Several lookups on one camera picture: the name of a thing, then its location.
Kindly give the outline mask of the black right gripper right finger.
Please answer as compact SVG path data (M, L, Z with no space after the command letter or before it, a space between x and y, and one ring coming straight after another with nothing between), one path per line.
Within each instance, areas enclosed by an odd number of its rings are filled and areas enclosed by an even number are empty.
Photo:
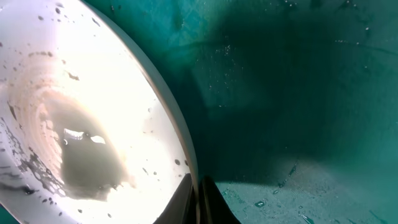
M204 176L199 185L201 224L240 224L209 176Z

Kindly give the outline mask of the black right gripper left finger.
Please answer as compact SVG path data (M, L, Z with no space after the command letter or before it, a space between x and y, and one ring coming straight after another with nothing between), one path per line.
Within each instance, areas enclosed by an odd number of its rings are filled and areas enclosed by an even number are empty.
M154 224L196 224L196 198L192 177L185 174L164 211Z

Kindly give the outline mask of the light blue plate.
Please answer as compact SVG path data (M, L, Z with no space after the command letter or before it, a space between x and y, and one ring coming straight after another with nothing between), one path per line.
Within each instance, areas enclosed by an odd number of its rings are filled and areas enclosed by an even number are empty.
M198 169L158 70L83 1L1 0L1 205L19 223L154 223Z

